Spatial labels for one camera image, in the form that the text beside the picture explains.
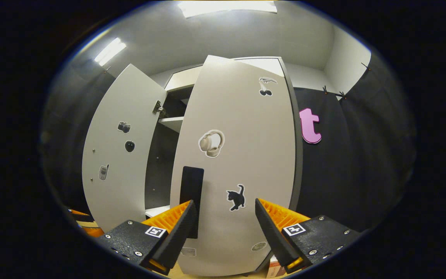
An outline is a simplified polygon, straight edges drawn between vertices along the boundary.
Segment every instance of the ceiling light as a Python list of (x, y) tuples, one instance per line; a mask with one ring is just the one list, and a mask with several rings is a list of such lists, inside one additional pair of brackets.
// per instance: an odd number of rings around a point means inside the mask
[(106, 64), (113, 56), (117, 55), (122, 49), (126, 48), (126, 44), (122, 43), (119, 38), (113, 40), (109, 43), (103, 51), (101, 51), (94, 61), (98, 62), (99, 65), (103, 66)]
[(273, 1), (182, 1), (178, 7), (184, 13), (185, 18), (228, 10), (256, 10), (276, 14), (276, 6)]

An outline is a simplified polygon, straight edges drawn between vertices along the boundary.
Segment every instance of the headphones sticker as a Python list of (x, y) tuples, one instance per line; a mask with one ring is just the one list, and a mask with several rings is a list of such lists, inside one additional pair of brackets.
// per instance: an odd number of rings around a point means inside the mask
[(238, 210), (240, 207), (245, 207), (245, 197), (244, 197), (244, 185), (238, 184), (238, 187), (240, 187), (240, 193), (235, 191), (229, 191), (227, 196), (227, 201), (233, 202), (233, 207), (230, 208), (230, 211)]
[(259, 90), (259, 94), (261, 94), (262, 96), (271, 96), (273, 95), (273, 93), (271, 93), (270, 90), (268, 90), (266, 88), (266, 86), (264, 86), (265, 83), (276, 83), (278, 84), (277, 81), (275, 81), (274, 79), (270, 78), (270, 77), (260, 77), (259, 78), (259, 85), (261, 86), (261, 89)]
[(205, 152), (209, 158), (216, 158), (225, 143), (225, 135), (222, 131), (212, 129), (199, 139), (199, 150)]

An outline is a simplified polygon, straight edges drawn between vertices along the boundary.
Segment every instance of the black cat sticker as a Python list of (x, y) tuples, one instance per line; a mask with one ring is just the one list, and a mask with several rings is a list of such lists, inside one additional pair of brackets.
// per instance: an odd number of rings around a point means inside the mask
[(230, 208), (230, 211), (238, 210), (240, 207), (245, 207), (245, 197), (244, 197), (244, 186), (242, 184), (238, 185), (240, 187), (240, 193), (235, 191), (229, 191), (227, 201), (233, 202), (233, 207)]

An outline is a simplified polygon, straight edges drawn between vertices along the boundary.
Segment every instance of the white shelf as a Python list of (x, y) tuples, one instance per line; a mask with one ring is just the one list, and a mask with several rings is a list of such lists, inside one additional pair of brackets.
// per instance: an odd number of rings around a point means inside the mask
[(170, 205), (165, 205), (164, 207), (159, 207), (159, 208), (151, 208), (146, 210), (146, 215), (149, 217), (154, 217), (158, 214), (161, 214), (167, 210), (170, 210)]
[(159, 123), (165, 125), (166, 127), (172, 129), (173, 131), (180, 133), (180, 129), (182, 128), (182, 121), (184, 117), (170, 117), (159, 119)]

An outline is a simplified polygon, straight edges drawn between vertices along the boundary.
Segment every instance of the sticker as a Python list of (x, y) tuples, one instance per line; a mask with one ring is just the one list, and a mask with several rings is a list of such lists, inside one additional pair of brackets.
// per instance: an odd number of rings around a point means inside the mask
[(276, 84), (278, 84), (278, 82), (275, 81), (274, 79), (270, 78), (270, 77), (260, 77), (259, 78), (259, 85), (261, 86), (261, 89), (259, 90), (259, 94), (261, 94), (262, 96), (271, 96), (271, 95), (273, 95), (273, 93), (271, 93), (271, 91), (268, 90), (266, 88), (266, 86), (264, 86), (265, 83), (276, 83)]
[(125, 150), (127, 150), (128, 153), (132, 152), (134, 148), (135, 148), (135, 143), (133, 143), (133, 141), (127, 141), (125, 143)]
[(314, 115), (309, 108), (301, 110), (299, 112), (299, 117), (302, 127), (302, 138), (304, 138), (307, 143), (319, 143), (321, 134), (314, 132), (314, 122), (319, 122), (319, 117)]
[(267, 243), (266, 242), (259, 242), (256, 243), (254, 246), (252, 246), (251, 250), (252, 251), (259, 251), (260, 249), (263, 249), (264, 247), (266, 247)]
[(196, 256), (196, 250), (195, 248), (188, 248), (188, 247), (182, 247), (182, 250), (180, 251), (180, 253), (183, 256), (187, 256), (187, 257), (195, 257)]
[(300, 224), (295, 224), (295, 225), (292, 225), (292, 226), (288, 226), (288, 227), (285, 227), (283, 229), (290, 236), (296, 235), (296, 234), (299, 234), (299, 233), (303, 233), (303, 232), (306, 231)]
[(238, 210), (240, 206), (245, 207), (245, 197), (244, 197), (244, 186), (242, 184), (237, 185), (240, 187), (240, 193), (235, 191), (229, 191), (227, 196), (227, 201), (233, 202), (233, 207), (230, 208), (230, 211)]
[(130, 124), (124, 121), (120, 121), (118, 124), (118, 131), (122, 131), (125, 134), (130, 131)]
[(161, 238), (161, 236), (163, 235), (163, 233), (165, 232), (165, 229), (162, 228), (158, 228), (158, 227), (150, 227), (149, 230), (146, 231), (146, 234), (150, 235), (150, 236), (154, 236), (157, 238)]
[(101, 166), (101, 168), (99, 168), (99, 179), (103, 181), (106, 180), (106, 176), (108, 175), (108, 168), (110, 168), (109, 164), (106, 167)]
[[(218, 143), (218, 146), (214, 146), (213, 144), (213, 141), (216, 139), (213, 135), (220, 137), (220, 143)], [(216, 158), (218, 155), (220, 155), (223, 144), (225, 144), (225, 135), (223, 132), (217, 129), (212, 129), (199, 139), (199, 150), (201, 152), (205, 152), (206, 156), (209, 158)]]

